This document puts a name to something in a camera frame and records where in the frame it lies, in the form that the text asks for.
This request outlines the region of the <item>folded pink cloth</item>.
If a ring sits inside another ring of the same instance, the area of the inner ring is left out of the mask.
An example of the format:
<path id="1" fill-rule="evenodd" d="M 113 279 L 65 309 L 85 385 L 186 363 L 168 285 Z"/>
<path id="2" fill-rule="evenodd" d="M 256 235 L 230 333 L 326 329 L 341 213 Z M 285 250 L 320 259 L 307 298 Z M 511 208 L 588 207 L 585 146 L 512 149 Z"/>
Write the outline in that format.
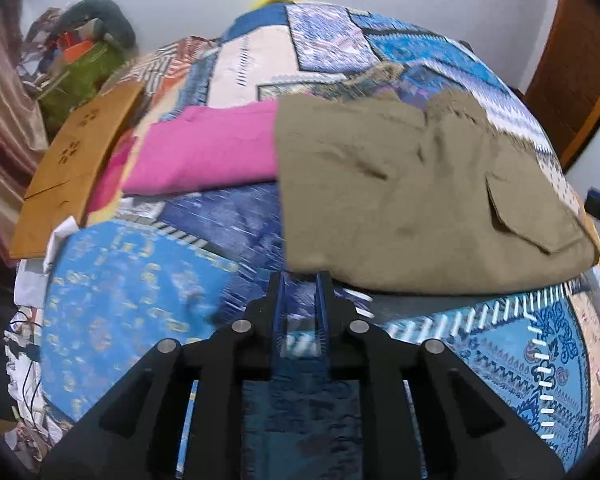
<path id="1" fill-rule="evenodd" d="M 146 132 L 126 132 L 96 181 L 87 211 L 110 205 L 118 191 L 158 196 L 276 180 L 277 109 L 275 100 L 192 105 Z"/>

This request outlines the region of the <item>green storage bag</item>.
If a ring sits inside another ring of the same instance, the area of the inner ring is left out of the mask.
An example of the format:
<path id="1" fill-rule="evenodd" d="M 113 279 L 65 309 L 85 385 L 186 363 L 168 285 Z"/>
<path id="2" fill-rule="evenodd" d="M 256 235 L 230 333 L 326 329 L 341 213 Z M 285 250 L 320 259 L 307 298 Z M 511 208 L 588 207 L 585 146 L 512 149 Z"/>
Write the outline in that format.
<path id="1" fill-rule="evenodd" d="M 123 62 L 120 50 L 99 42 L 46 84 L 36 100 L 50 139 L 74 110 L 96 96 Z"/>

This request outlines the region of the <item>olive green pants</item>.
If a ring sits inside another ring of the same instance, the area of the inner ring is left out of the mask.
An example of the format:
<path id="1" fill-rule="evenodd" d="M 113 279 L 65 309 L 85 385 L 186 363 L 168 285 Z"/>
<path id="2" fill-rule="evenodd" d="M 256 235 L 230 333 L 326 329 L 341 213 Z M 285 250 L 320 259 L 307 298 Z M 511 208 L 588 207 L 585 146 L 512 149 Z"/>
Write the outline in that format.
<path id="1" fill-rule="evenodd" d="M 291 272 L 376 292 L 504 295 L 600 258 L 533 144 L 494 128 L 466 92 L 421 108 L 290 94 L 275 141 Z"/>

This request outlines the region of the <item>striped red curtain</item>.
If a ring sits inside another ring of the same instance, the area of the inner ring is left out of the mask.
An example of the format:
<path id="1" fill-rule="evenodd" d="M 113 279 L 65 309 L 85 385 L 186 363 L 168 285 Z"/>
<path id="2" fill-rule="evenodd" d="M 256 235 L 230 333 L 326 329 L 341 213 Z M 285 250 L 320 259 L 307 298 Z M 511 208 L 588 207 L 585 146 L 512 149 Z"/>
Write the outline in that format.
<path id="1" fill-rule="evenodd" d="M 0 262 L 9 263 L 9 244 L 23 196 L 48 148 L 38 103 L 17 73 L 21 46 L 19 11 L 0 9 Z"/>

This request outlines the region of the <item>brown wooden door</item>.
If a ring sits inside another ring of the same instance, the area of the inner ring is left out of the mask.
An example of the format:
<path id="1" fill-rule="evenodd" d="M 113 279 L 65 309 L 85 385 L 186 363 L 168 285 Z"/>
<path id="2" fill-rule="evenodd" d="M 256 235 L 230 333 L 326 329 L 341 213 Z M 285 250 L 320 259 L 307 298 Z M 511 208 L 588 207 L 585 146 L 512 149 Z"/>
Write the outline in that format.
<path id="1" fill-rule="evenodd" d="M 524 102 L 569 168 L 600 126 L 600 10 L 593 0 L 558 0 Z"/>

